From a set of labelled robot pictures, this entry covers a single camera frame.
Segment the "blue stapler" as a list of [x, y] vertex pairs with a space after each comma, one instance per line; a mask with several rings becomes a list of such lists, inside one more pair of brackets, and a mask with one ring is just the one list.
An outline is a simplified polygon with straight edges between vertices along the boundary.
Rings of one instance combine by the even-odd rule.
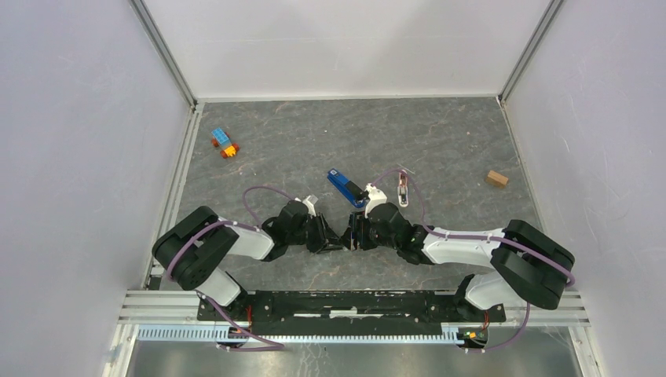
[[368, 193], [359, 185], [351, 181], [337, 169], [330, 169], [327, 173], [329, 182], [356, 208], [365, 207]]

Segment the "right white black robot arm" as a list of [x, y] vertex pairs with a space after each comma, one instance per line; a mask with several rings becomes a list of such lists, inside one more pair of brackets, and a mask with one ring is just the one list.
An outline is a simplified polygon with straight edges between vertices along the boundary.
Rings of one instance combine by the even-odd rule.
[[450, 231], [410, 223], [392, 203], [354, 212], [342, 236], [351, 250], [388, 247], [413, 265], [449, 263], [489, 268], [461, 284], [453, 302], [456, 315], [474, 320], [499, 304], [528, 303], [555, 310], [573, 284], [575, 258], [526, 221], [512, 220], [489, 231]]

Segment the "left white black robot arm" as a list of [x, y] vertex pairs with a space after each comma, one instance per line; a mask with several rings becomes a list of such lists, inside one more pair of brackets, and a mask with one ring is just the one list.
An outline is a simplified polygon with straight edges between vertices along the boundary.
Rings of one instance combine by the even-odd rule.
[[260, 226], [222, 218], [201, 206], [158, 238], [152, 256], [165, 269], [166, 278], [214, 301], [226, 319], [237, 320], [246, 312], [247, 292], [220, 269], [222, 260], [235, 255], [271, 262], [291, 246], [303, 246], [313, 254], [344, 248], [307, 197], [288, 201], [278, 215]]

